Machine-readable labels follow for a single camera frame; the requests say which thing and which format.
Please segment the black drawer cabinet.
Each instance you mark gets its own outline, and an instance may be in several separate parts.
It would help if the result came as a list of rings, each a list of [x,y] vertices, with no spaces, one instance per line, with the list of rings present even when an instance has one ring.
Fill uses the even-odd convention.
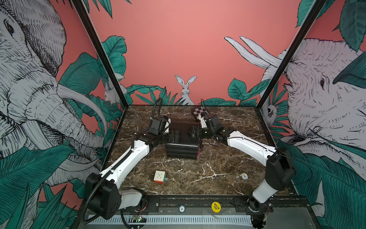
[[[182,158],[196,160],[200,157],[202,140],[191,137],[190,127],[198,126],[196,122],[172,121],[169,131],[179,130],[181,142],[179,144],[165,144],[166,155],[171,158]]]

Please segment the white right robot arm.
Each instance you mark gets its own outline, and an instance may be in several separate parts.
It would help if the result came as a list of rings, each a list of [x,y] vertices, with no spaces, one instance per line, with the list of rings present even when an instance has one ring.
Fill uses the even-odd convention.
[[[188,133],[200,139],[212,138],[236,148],[266,167],[265,179],[250,194],[247,201],[252,211],[259,211],[261,207],[267,206],[268,200],[277,192],[284,190],[296,174],[293,160],[287,149],[262,144],[232,127],[193,126],[189,128]]]

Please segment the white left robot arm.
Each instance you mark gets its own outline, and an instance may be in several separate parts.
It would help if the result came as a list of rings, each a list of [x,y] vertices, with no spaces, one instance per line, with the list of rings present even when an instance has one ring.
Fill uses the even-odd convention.
[[[131,146],[111,166],[99,174],[90,174],[85,183],[84,201],[79,219],[88,224],[98,217],[110,219],[116,212],[132,207],[142,211],[147,206],[146,192],[132,188],[119,188],[132,169],[150,151],[175,139],[175,131],[158,135],[142,133],[132,137]]]

